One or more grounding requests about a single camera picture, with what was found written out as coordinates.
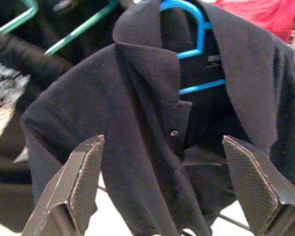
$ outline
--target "button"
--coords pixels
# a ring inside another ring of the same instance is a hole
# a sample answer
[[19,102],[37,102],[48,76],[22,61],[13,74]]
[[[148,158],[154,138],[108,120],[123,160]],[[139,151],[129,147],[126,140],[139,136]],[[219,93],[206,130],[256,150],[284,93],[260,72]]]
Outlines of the button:
[[173,130],[171,132],[171,136],[174,137],[174,136],[177,136],[179,134],[179,131],[178,130]]

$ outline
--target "red fabric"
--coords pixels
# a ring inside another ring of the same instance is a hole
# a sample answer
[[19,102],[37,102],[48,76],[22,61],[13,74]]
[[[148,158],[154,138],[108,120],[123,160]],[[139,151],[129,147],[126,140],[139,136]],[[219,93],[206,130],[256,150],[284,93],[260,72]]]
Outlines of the red fabric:
[[215,5],[289,41],[295,19],[295,0],[217,0]]

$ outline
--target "jacket collar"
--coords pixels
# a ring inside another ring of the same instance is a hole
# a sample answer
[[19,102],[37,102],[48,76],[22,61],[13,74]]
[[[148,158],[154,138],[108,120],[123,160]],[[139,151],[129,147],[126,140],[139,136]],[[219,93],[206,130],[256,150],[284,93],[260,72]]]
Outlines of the jacket collar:
[[[258,148],[268,151],[276,139],[272,36],[215,5],[191,2],[211,22],[226,89],[244,130]],[[155,95],[175,103],[179,100],[179,61],[176,52],[161,48],[160,3],[142,0],[128,9],[117,21],[113,38]]]

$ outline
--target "green hanger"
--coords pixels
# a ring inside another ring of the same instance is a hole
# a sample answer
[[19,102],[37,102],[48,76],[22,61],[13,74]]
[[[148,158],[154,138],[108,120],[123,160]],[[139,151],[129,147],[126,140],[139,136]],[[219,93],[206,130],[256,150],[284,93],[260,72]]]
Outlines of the green hanger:
[[116,0],[109,0],[109,4],[107,6],[105,6],[103,9],[101,9],[99,12],[97,12],[92,17],[90,17],[87,21],[85,21],[83,24],[78,26],[75,30],[73,30],[70,34],[68,34],[62,40],[57,42],[51,48],[49,48],[45,52],[45,55],[52,55],[52,54],[56,53],[57,51],[59,51],[61,48],[63,48],[65,45],[67,45],[69,42],[71,42],[73,39],[78,37],[80,34],[85,32],[86,30],[88,30],[91,26],[95,25],[97,22],[99,22],[101,19],[103,19],[109,13],[111,13],[115,9],[116,6],[117,6]]
[[38,4],[35,0],[22,0],[28,10],[14,18],[12,21],[0,27],[0,34],[10,33],[12,30],[28,21],[38,12]]

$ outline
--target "teal hanger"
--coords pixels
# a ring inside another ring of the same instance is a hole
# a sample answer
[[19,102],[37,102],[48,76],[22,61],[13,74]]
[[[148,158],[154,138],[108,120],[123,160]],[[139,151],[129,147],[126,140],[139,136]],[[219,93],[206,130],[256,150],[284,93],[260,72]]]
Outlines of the teal hanger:
[[[211,24],[205,21],[202,12],[196,6],[194,6],[193,4],[187,1],[165,0],[161,3],[160,11],[164,11],[164,10],[175,8],[175,7],[182,8],[183,10],[192,14],[195,17],[198,24],[197,48],[187,52],[178,53],[177,54],[178,59],[194,57],[196,55],[202,54],[204,50],[204,43],[205,43],[205,30],[211,29],[212,28]],[[187,93],[197,92],[200,90],[204,90],[204,89],[208,89],[208,88],[212,88],[212,87],[224,85],[224,84],[225,84],[225,80],[216,80],[213,82],[180,89],[179,94],[183,95]]]
[[12,21],[0,27],[0,34],[7,34],[19,27],[38,12],[38,4],[35,0],[22,0],[28,10],[14,18]]
[[88,30],[90,27],[95,25],[97,22],[99,22],[101,19],[103,19],[105,16],[107,16],[109,13],[111,13],[115,7],[117,6],[116,0],[109,0],[109,4],[105,6],[103,9],[101,9],[99,12],[97,12],[95,15],[90,17],[87,21],[85,21],[83,24],[78,26],[75,30],[73,30],[70,34],[68,34],[66,37],[64,37],[62,40],[57,42],[55,45],[53,45],[51,48],[49,48],[45,55],[52,55],[59,51],[61,48],[63,48],[65,45],[67,45],[69,42],[71,42],[73,39],[78,37],[80,34]]

